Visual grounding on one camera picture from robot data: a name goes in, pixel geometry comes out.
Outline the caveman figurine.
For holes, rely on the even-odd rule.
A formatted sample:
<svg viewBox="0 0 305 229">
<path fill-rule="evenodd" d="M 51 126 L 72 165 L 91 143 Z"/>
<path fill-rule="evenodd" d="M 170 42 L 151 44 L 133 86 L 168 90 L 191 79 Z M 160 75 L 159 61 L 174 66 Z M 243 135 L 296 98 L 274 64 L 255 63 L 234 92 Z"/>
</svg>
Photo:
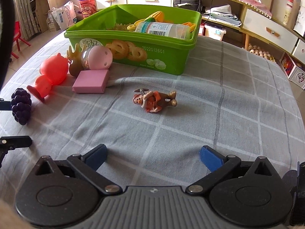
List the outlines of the caveman figurine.
<svg viewBox="0 0 305 229">
<path fill-rule="evenodd" d="M 133 103 L 139 105 L 147 113 L 158 113 L 167 106 L 177 106 L 176 91 L 161 93 L 146 88 L 139 88 L 134 91 Z"/>
</svg>

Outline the brown moose toy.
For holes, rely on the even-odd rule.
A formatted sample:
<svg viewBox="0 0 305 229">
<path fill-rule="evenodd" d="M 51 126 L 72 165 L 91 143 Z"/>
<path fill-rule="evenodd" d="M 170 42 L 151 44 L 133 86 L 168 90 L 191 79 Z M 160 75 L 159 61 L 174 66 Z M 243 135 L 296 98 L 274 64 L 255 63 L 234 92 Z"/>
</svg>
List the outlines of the brown moose toy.
<svg viewBox="0 0 305 229">
<path fill-rule="evenodd" d="M 82 48 L 78 43 L 75 44 L 75 51 L 72 50 L 72 46 L 69 46 L 67 50 L 67 59 L 69 61 L 69 74 L 73 77 L 78 77 L 81 71 L 85 70 L 83 66 L 83 53 L 86 50 L 86 46 Z"/>
</svg>

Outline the orange toy bowl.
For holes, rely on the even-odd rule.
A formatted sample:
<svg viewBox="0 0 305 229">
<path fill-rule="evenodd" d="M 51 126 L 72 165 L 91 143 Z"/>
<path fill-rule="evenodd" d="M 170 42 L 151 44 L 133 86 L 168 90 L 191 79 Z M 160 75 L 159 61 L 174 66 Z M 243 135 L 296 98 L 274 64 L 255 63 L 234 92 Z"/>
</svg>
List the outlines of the orange toy bowl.
<svg viewBox="0 0 305 229">
<path fill-rule="evenodd" d="M 193 32 L 194 29 L 196 28 L 196 24 L 195 23 L 191 23 L 191 22 L 185 22 L 185 23 L 183 23 L 183 25 L 189 26 L 190 32 Z"/>
</svg>

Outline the grey checked tablecloth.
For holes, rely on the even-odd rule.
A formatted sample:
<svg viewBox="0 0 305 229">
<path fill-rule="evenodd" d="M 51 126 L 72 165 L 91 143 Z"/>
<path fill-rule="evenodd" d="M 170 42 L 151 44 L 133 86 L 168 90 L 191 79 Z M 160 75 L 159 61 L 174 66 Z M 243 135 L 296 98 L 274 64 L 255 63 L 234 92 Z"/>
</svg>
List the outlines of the grey checked tablecloth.
<svg viewBox="0 0 305 229">
<path fill-rule="evenodd" d="M 27 125 L 1 113 L 1 135 L 28 135 L 30 148 L 9 152 L 1 167 L 1 198 L 16 191 L 42 155 L 62 160 L 104 144 L 99 173 L 127 185 L 187 186 L 208 170 L 208 145 L 245 161 L 266 156 L 280 175 L 304 161 L 304 124 L 283 71 L 273 62 L 225 42 L 197 39 L 180 76 L 114 63 L 103 94 L 77 94 L 74 79 L 32 103 Z M 177 106 L 147 113 L 135 90 L 176 91 Z"/>
</svg>

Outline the yellow toy pot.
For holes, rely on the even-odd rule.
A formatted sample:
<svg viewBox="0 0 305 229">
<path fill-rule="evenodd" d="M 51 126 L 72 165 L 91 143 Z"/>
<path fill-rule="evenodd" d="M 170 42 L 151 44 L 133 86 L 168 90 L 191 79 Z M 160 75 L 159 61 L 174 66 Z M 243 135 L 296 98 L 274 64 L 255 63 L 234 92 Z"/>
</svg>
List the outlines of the yellow toy pot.
<svg viewBox="0 0 305 229">
<path fill-rule="evenodd" d="M 136 22 L 134 22 L 133 24 L 128 25 L 127 31 L 135 31 L 137 26 L 144 21 L 145 21 L 144 19 L 140 19 L 140 20 L 137 20 Z"/>
</svg>

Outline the pink capsule ball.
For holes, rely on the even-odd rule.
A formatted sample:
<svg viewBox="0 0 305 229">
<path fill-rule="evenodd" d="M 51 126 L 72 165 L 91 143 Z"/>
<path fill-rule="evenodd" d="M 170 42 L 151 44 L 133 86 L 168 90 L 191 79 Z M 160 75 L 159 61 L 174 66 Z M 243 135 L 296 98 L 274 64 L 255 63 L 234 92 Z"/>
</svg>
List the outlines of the pink capsule ball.
<svg viewBox="0 0 305 229">
<path fill-rule="evenodd" d="M 113 62 L 113 54 L 109 48 L 98 45 L 85 49 L 81 60 L 85 70 L 108 70 Z"/>
</svg>

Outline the pink rectangular block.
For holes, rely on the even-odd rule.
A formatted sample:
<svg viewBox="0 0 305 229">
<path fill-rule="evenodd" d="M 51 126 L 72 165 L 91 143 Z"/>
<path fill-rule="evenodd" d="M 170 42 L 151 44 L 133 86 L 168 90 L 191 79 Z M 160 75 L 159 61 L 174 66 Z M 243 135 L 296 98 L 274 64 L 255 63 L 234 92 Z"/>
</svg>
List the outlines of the pink rectangular block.
<svg viewBox="0 0 305 229">
<path fill-rule="evenodd" d="M 109 70 L 84 70 L 76 78 L 72 90 L 79 94 L 102 94 L 109 79 Z"/>
</svg>

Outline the clear cotton swab jar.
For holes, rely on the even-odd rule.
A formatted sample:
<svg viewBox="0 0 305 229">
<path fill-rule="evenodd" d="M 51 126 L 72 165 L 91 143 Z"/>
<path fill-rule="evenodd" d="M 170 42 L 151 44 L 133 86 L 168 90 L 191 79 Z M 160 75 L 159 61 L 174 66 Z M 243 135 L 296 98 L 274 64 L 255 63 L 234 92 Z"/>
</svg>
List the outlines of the clear cotton swab jar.
<svg viewBox="0 0 305 229">
<path fill-rule="evenodd" d="M 141 22 L 135 32 L 165 36 L 182 40 L 190 39 L 190 27 L 182 24 Z"/>
</svg>

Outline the red plastic chair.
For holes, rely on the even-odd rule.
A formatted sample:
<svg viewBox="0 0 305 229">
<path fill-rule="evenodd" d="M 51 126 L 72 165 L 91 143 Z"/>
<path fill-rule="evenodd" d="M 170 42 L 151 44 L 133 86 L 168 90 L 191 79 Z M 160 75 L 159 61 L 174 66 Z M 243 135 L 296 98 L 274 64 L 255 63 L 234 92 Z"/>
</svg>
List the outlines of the red plastic chair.
<svg viewBox="0 0 305 229">
<path fill-rule="evenodd" d="M 19 41 L 22 41 L 23 43 L 25 43 L 29 47 L 31 46 L 31 44 L 29 42 L 27 42 L 25 39 L 22 38 L 20 23 L 19 23 L 19 21 L 16 21 L 15 24 L 14 24 L 14 38 L 13 38 L 13 42 L 16 43 L 17 49 L 20 52 L 21 48 L 20 48 Z"/>
</svg>

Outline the red paper bag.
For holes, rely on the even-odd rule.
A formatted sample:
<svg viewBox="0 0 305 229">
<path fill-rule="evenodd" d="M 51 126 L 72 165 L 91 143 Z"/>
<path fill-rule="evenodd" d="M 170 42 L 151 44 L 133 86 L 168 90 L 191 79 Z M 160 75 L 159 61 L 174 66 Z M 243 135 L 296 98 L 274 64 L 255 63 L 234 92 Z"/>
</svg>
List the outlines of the red paper bag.
<svg viewBox="0 0 305 229">
<path fill-rule="evenodd" d="M 79 1 L 79 5 L 83 19 L 86 19 L 97 12 L 95 0 L 82 0 Z"/>
</svg>

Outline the yellow toy corn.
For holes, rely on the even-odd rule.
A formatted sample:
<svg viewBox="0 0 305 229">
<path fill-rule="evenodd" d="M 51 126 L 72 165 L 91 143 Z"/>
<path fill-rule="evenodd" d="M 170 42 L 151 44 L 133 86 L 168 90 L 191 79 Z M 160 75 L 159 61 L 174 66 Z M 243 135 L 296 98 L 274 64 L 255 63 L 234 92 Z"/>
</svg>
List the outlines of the yellow toy corn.
<svg viewBox="0 0 305 229">
<path fill-rule="evenodd" d="M 149 15 L 145 20 L 145 22 L 164 22 L 164 13 L 162 11 L 156 11 L 153 14 Z"/>
</svg>

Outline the white plastic bag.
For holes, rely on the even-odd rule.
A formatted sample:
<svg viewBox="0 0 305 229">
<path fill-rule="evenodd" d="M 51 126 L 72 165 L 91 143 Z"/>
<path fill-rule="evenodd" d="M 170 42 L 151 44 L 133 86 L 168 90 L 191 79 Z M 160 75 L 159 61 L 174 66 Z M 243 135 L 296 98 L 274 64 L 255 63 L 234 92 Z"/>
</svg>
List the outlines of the white plastic bag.
<svg viewBox="0 0 305 229">
<path fill-rule="evenodd" d="M 75 7 L 72 1 L 47 13 L 47 26 L 50 31 L 66 30 L 77 23 Z"/>
</svg>

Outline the pink pig toy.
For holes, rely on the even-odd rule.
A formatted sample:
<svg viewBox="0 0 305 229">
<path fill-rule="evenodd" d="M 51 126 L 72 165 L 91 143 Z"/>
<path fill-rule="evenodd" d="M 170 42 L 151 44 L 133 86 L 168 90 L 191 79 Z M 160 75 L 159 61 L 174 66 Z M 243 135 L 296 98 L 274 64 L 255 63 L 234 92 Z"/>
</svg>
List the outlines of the pink pig toy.
<svg viewBox="0 0 305 229">
<path fill-rule="evenodd" d="M 60 53 L 50 56 L 40 65 L 40 76 L 35 79 L 33 86 L 28 85 L 27 90 L 41 102 L 50 94 L 53 86 L 62 84 L 68 73 L 68 59 Z"/>
</svg>

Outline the yellow egg tray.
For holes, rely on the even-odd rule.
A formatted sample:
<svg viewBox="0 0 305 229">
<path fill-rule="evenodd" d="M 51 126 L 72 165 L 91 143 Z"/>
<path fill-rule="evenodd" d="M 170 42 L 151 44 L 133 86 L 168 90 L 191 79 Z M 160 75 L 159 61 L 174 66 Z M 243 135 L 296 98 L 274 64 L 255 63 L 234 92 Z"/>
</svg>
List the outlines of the yellow egg tray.
<svg viewBox="0 0 305 229">
<path fill-rule="evenodd" d="M 275 57 L 269 51 L 265 51 L 260 46 L 248 44 L 248 51 L 264 59 L 275 62 Z"/>
</svg>

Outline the purple toy grapes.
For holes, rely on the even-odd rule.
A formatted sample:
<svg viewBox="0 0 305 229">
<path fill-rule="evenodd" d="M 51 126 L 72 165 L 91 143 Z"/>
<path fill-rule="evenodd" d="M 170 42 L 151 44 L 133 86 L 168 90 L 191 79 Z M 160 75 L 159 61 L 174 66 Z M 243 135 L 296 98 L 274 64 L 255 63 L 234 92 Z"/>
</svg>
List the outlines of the purple toy grapes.
<svg viewBox="0 0 305 229">
<path fill-rule="evenodd" d="M 16 122 L 26 125 L 31 117 L 31 96 L 23 88 L 17 88 L 11 95 L 10 107 Z"/>
</svg>

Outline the brown toy starfish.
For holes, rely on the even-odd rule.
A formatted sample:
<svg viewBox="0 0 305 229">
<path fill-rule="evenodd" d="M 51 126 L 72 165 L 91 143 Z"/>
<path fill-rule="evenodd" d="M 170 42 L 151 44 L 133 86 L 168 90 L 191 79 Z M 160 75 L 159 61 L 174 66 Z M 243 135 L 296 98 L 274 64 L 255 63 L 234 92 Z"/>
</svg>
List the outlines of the brown toy starfish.
<svg viewBox="0 0 305 229">
<path fill-rule="evenodd" d="M 122 23 L 115 23 L 115 25 L 112 28 L 108 28 L 108 30 L 111 31 L 127 31 L 127 27 L 130 24 L 122 24 Z"/>
</svg>

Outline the wooden tv cabinet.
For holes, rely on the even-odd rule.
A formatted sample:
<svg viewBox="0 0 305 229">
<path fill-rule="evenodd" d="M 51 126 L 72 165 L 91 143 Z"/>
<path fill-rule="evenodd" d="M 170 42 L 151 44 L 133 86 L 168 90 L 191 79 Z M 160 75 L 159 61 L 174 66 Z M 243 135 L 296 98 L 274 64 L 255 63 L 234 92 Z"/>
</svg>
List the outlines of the wooden tv cabinet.
<svg viewBox="0 0 305 229">
<path fill-rule="evenodd" d="M 119 4 L 144 4 L 174 7 L 174 0 L 96 0 L 98 9 Z M 245 44 L 250 38 L 284 50 L 304 63 L 304 35 L 295 31 L 299 4 L 296 0 L 274 0 L 269 19 L 251 7 L 234 0 L 201 0 L 203 22 L 223 25 L 242 32 Z"/>
</svg>

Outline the black bag on shelf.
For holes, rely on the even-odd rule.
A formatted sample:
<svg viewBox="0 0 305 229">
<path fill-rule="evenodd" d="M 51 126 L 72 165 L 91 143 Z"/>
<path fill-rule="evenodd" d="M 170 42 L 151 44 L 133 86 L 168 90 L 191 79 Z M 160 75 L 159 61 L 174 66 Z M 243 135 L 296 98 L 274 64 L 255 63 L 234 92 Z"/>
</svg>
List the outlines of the black bag on shelf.
<svg viewBox="0 0 305 229">
<path fill-rule="evenodd" d="M 201 0 L 174 0 L 174 7 L 202 12 Z"/>
</svg>

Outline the white toy crate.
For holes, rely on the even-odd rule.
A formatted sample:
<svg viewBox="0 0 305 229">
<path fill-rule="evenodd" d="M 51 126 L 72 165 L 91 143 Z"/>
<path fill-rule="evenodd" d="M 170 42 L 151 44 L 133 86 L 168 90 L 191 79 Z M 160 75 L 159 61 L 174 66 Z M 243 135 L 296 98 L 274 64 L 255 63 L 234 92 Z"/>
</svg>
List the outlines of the white toy crate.
<svg viewBox="0 0 305 229">
<path fill-rule="evenodd" d="M 282 54 L 280 64 L 288 79 L 304 90 L 304 66 L 295 62 L 287 53 Z"/>
</svg>

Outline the green plastic bin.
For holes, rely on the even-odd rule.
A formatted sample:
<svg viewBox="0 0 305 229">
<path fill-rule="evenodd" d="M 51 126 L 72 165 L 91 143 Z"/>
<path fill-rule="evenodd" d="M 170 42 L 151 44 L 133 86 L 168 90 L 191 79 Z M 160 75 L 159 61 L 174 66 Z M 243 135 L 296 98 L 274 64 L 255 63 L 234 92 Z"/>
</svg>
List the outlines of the green plastic bin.
<svg viewBox="0 0 305 229">
<path fill-rule="evenodd" d="M 164 13 L 164 22 L 182 24 L 191 22 L 196 28 L 189 40 L 176 39 L 135 31 L 111 31 L 115 23 L 133 24 L 146 19 L 156 11 Z M 110 49 L 116 63 L 143 67 L 168 74 L 184 72 L 188 55 L 197 42 L 202 16 L 199 12 L 156 5 L 113 5 L 78 22 L 64 33 L 72 46 L 102 45 Z"/>
</svg>

